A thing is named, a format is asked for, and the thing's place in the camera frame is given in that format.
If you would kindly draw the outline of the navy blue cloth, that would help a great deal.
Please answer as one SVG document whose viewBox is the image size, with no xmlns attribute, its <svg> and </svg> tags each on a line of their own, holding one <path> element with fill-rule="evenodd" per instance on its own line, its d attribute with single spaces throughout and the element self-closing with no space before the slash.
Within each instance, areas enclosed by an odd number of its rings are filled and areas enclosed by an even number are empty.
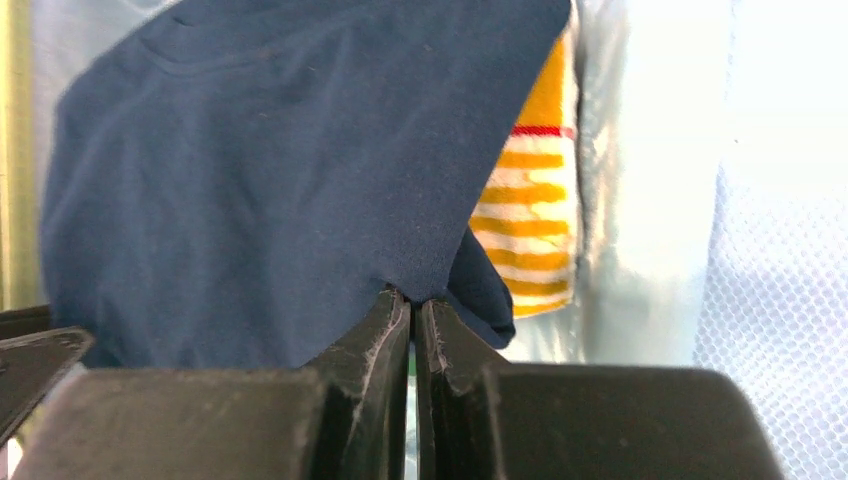
<svg viewBox="0 0 848 480">
<path fill-rule="evenodd" d="M 53 323 L 88 368 L 294 368 L 387 286 L 496 348 L 506 285 L 469 221 L 565 1 L 182 1 L 56 108 Z"/>
</svg>

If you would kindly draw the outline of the yellow striped towel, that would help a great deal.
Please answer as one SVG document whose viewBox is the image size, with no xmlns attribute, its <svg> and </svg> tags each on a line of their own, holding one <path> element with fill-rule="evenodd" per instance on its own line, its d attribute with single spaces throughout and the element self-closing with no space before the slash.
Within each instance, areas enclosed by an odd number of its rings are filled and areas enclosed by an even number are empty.
<svg viewBox="0 0 848 480">
<path fill-rule="evenodd" d="M 551 50 L 470 220 L 517 318 L 556 311 L 573 295 L 580 217 L 575 43 L 567 29 Z"/>
</svg>

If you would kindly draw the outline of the green suitcase with blue lining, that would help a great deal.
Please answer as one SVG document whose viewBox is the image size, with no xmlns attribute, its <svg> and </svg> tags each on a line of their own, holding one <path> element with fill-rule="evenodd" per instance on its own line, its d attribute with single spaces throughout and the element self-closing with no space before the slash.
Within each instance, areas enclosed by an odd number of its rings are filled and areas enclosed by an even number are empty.
<svg viewBox="0 0 848 480">
<path fill-rule="evenodd" d="M 99 56 L 180 2 L 13 5 L 15 57 L 34 66 L 33 285 L 52 323 L 40 230 L 57 105 Z M 579 87 L 571 301 L 513 314 L 514 337 L 496 348 L 444 297 L 414 302 L 394 286 L 380 292 L 399 293 L 411 309 L 403 474 L 415 438 L 421 478 L 414 316 L 439 301 L 512 363 L 723 374 L 747 397 L 778 479 L 845 478 L 846 191 L 829 189 L 808 154 L 780 154 L 794 141 L 791 126 L 768 129 L 770 147 L 750 181 L 725 171 L 726 2 L 565 2 L 569 18 L 554 46 L 574 31 Z M 296 370 L 315 358 L 294 368 L 88 368 L 84 356 L 55 384 L 59 395 L 92 370 Z"/>
</svg>

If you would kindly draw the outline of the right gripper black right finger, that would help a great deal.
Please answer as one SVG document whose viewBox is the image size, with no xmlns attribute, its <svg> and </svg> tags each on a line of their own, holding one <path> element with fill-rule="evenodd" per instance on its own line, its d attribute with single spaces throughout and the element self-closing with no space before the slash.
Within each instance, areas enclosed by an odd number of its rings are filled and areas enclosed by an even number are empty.
<svg viewBox="0 0 848 480">
<path fill-rule="evenodd" d="M 747 397 L 692 368 L 512 363 L 415 313 L 423 479 L 778 479 Z"/>
</svg>

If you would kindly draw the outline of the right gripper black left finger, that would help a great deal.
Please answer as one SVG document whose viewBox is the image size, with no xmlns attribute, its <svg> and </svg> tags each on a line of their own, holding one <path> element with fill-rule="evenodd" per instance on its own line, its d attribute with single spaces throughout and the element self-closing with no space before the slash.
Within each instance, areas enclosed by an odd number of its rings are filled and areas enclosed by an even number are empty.
<svg viewBox="0 0 848 480">
<path fill-rule="evenodd" d="M 92 370 L 45 409 L 18 479 L 399 479 L 410 306 L 384 291 L 296 370 Z"/>
</svg>

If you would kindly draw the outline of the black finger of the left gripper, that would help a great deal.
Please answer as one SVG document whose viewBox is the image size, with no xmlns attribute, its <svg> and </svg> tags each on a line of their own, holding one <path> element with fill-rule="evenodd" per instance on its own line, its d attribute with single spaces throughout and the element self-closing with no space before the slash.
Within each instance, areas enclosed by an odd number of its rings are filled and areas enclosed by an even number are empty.
<svg viewBox="0 0 848 480">
<path fill-rule="evenodd" d="M 94 344 L 77 327 L 51 328 L 49 308 L 1 313 L 1 442 L 7 443 L 37 404 Z"/>
</svg>

